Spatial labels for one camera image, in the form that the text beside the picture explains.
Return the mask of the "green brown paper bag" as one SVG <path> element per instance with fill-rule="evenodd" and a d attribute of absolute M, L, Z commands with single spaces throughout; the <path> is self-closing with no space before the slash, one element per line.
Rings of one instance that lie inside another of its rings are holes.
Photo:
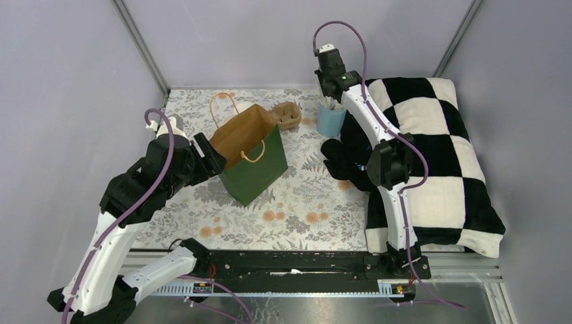
<path fill-rule="evenodd" d="M 287 171 L 283 141 L 270 111 L 253 104 L 240 112 L 226 92 L 213 95 L 209 101 L 214 122 L 217 118 L 212 105 L 218 96 L 231 99 L 236 115 L 225 124 L 217 124 L 209 142 L 227 160 L 219 175 L 224 187 L 246 207 Z"/>

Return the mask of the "stack of white cup lids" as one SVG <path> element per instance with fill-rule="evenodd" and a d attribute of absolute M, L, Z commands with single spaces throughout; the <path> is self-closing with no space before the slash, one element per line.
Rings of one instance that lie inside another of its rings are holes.
<path fill-rule="evenodd" d="M 254 105 L 253 102 L 250 101 L 240 101 L 236 103 L 236 108 L 237 108 L 237 112 L 241 113 L 247 109 L 249 109 L 252 105 Z"/>

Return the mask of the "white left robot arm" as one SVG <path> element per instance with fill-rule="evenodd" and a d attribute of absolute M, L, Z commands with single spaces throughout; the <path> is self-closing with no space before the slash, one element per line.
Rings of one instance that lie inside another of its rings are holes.
<path fill-rule="evenodd" d="M 146 154 L 108 183 L 82 264 L 65 287 L 48 295 L 63 323 L 124 323 L 161 286 L 212 269 L 209 250 L 189 238 L 141 269 L 120 272 L 153 215 L 181 189 L 219 175 L 227 162 L 205 135 L 188 138 L 178 115 L 158 112 L 157 120 L 147 117 L 145 122 L 154 133 Z"/>

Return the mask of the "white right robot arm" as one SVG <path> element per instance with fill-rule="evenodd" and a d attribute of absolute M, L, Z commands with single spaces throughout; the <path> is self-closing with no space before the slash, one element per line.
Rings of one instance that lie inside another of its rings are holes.
<path fill-rule="evenodd" d="M 412 167 L 412 142 L 382 114 L 356 71 L 348 72 L 341 54 L 332 44 L 314 47 L 319 68 L 315 71 L 323 95 L 338 101 L 354 117 L 370 142 L 372 152 L 366 171 L 380 192 L 388 224 L 388 250 L 398 252 L 387 259 L 388 272 L 403 278 L 413 270 L 413 259 L 403 250 L 417 242 L 410 226 L 404 188 Z"/>

